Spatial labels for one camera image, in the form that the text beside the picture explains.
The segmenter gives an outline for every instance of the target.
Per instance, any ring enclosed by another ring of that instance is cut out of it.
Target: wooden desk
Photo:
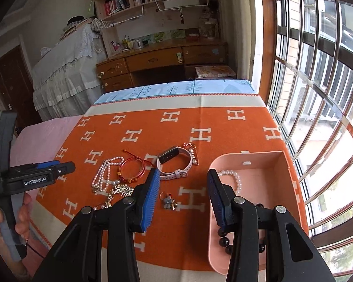
[[[219,40],[172,39],[121,52],[96,65],[106,92],[159,82],[195,78],[198,65],[226,65],[226,43]]]

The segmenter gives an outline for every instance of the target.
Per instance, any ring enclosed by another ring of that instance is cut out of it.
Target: pink jewelry box
[[[233,170],[241,177],[242,189],[240,196],[253,204],[262,203],[265,208],[273,209],[277,205],[285,206],[293,217],[300,222],[298,203],[294,191],[290,167],[284,151],[269,151],[261,153],[242,152],[239,154],[225,154],[216,158],[209,167],[222,170]],[[233,175],[220,176],[223,184],[230,185],[234,192],[237,184]],[[225,248],[218,244],[220,239],[217,231],[219,226],[210,205],[210,227],[208,259],[212,268],[223,275],[227,275],[230,255]],[[227,237],[233,243],[234,233]],[[264,239],[264,231],[259,231],[260,243]],[[266,251],[259,254],[259,270],[265,269]]]

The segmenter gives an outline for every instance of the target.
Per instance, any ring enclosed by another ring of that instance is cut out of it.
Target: black cable
[[[29,244],[27,244],[27,247],[29,247],[31,250],[33,250],[37,255],[39,255],[42,259],[44,259],[44,256],[42,256],[38,251],[36,251],[33,247],[31,247]]]

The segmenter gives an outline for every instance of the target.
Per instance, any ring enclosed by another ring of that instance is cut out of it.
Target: human hand
[[[18,211],[19,222],[15,225],[16,232],[21,235],[23,239],[28,239],[29,237],[29,224],[30,224],[30,214],[28,204],[31,202],[32,198],[27,193],[24,194],[23,205]],[[4,215],[0,209],[0,223],[3,222]],[[4,262],[7,264],[12,273],[20,280],[28,278],[28,273],[24,267],[22,261],[14,262],[10,256],[10,251],[8,246],[4,242],[4,238],[0,232],[0,255],[2,256]]]

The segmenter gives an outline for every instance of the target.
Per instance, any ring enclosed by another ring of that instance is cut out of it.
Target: red string bracelet
[[[132,183],[132,182],[136,182],[142,175],[144,175],[145,173],[145,167],[146,167],[146,163],[149,163],[152,167],[155,167],[154,164],[148,160],[145,160],[141,157],[138,157],[138,156],[135,156],[134,154],[131,154],[129,151],[127,150],[123,150],[124,152],[130,154],[132,157],[129,157],[128,159],[124,160],[121,165],[119,166],[119,169],[118,169],[118,176],[119,176],[119,179],[123,182],[126,182],[128,184]],[[135,177],[132,177],[132,178],[124,178],[122,175],[121,175],[121,169],[123,168],[123,166],[130,162],[130,161],[140,161],[141,162],[141,170],[140,172],[135,176]]]

